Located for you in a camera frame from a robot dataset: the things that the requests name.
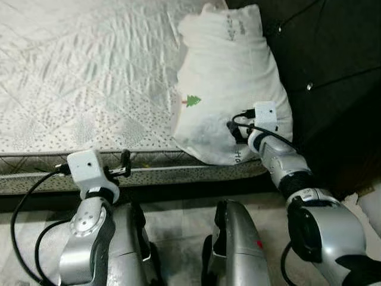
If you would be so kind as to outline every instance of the black cable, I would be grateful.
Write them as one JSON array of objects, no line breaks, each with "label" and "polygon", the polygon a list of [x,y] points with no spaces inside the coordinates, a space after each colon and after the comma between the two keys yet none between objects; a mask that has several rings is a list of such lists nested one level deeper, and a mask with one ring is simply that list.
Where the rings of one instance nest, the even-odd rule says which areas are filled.
[{"label": "black cable", "polygon": [[268,135],[270,135],[270,136],[273,136],[273,137],[275,137],[275,138],[281,140],[283,143],[286,143],[286,144],[289,145],[290,147],[292,147],[292,148],[294,148],[295,150],[297,150],[296,147],[293,145],[293,143],[291,143],[290,141],[288,141],[286,138],[284,138],[284,137],[278,135],[277,133],[271,132],[271,131],[269,131],[269,130],[267,130],[267,129],[263,129],[263,128],[260,128],[260,127],[256,127],[254,124],[250,124],[250,125],[248,125],[248,124],[243,124],[243,123],[238,123],[238,122],[236,122],[235,119],[238,118],[238,117],[246,117],[246,113],[241,113],[241,114],[238,114],[238,115],[233,116],[233,118],[232,118],[232,122],[233,122],[234,124],[236,124],[237,126],[241,126],[241,127],[246,127],[246,128],[251,128],[251,129],[256,129],[256,130],[258,130],[258,131],[262,131],[263,133],[268,134]]},{"label": "black cable", "polygon": [[44,237],[44,235],[50,231],[52,228],[54,228],[55,226],[57,225],[61,225],[63,223],[66,223],[66,222],[69,222],[70,219],[64,219],[64,220],[61,220],[59,222],[54,222],[52,223],[51,225],[47,226],[41,233],[40,235],[38,236],[38,239],[36,241],[36,244],[35,244],[35,262],[36,262],[36,268],[37,268],[37,271],[39,273],[39,275],[41,276],[41,278],[45,281],[47,281],[48,283],[50,283],[50,285],[54,285],[55,284],[45,275],[45,273],[43,272],[42,268],[41,268],[41,264],[40,264],[40,253],[39,253],[39,250],[40,250],[40,244],[41,244],[41,241]]},{"label": "black cable", "polygon": [[283,279],[287,282],[288,285],[296,286],[296,284],[294,284],[290,280],[290,278],[288,278],[287,273],[286,273],[286,258],[287,258],[287,255],[288,255],[290,249],[291,249],[291,241],[286,245],[286,247],[282,253],[282,256],[280,258],[280,271],[282,272]]},{"label": "black cable", "polygon": [[15,210],[13,211],[12,218],[11,218],[11,239],[12,239],[12,245],[14,252],[16,254],[16,258],[18,262],[20,262],[21,267],[25,270],[25,272],[33,279],[36,281],[38,284],[43,285],[43,286],[51,286],[48,281],[45,281],[44,279],[39,278],[25,263],[23,257],[21,256],[20,250],[18,249],[17,241],[16,241],[16,235],[15,235],[15,222],[17,218],[17,214],[19,213],[20,209],[25,203],[25,200],[28,198],[28,196],[45,180],[50,178],[51,176],[54,176],[56,174],[59,174],[60,171],[54,171],[46,176],[42,177],[39,179],[30,189],[29,191],[25,194],[25,196],[21,199]]}]

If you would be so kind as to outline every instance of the metal screw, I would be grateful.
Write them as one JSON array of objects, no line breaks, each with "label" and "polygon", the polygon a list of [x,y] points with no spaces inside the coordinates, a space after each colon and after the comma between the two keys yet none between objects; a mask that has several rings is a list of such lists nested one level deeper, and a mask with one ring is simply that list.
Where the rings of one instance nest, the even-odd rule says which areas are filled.
[{"label": "metal screw", "polygon": [[314,86],[314,84],[312,82],[309,82],[307,84],[307,87],[306,87],[306,90],[310,91],[312,89],[312,87]]}]

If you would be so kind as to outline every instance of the red mark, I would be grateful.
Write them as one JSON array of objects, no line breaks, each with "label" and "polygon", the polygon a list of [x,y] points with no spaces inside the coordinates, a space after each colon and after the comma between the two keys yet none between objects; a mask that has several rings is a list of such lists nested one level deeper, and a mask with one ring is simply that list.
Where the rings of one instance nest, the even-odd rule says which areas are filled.
[{"label": "red mark", "polygon": [[257,246],[258,246],[260,249],[263,249],[262,241],[257,240]]}]

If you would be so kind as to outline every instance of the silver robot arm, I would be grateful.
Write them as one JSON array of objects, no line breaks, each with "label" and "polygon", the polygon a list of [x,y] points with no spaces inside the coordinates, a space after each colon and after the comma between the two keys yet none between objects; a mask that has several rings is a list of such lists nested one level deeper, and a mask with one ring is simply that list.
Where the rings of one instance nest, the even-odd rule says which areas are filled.
[{"label": "silver robot arm", "polygon": [[202,250],[201,285],[270,285],[262,242],[247,209],[237,201],[220,201],[214,223]]},{"label": "silver robot arm", "polygon": [[[264,120],[267,123],[264,127],[276,126],[276,122],[269,121]],[[329,191],[319,188],[303,156],[281,140],[257,130],[250,134],[248,144],[260,155],[273,183],[286,199],[295,253],[313,262],[330,285],[380,282],[381,262],[366,255],[362,225]]]},{"label": "silver robot arm", "polygon": [[108,248],[115,233],[111,205],[119,188],[106,177],[96,151],[70,154],[67,161],[82,202],[70,222],[70,238],[60,258],[61,285],[105,286]]}]

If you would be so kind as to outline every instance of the cable connector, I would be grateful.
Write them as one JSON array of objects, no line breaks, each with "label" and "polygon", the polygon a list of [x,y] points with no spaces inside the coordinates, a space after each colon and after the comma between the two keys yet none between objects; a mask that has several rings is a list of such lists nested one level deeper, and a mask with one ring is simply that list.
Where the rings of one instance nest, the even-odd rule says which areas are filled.
[{"label": "cable connector", "polygon": [[247,111],[242,113],[241,116],[244,116],[247,119],[253,119],[255,118],[255,109],[247,109]]},{"label": "cable connector", "polygon": [[70,173],[71,173],[70,168],[69,168],[69,164],[67,164],[67,163],[56,165],[55,170],[59,171],[60,173],[64,174],[65,176],[70,175]]}]

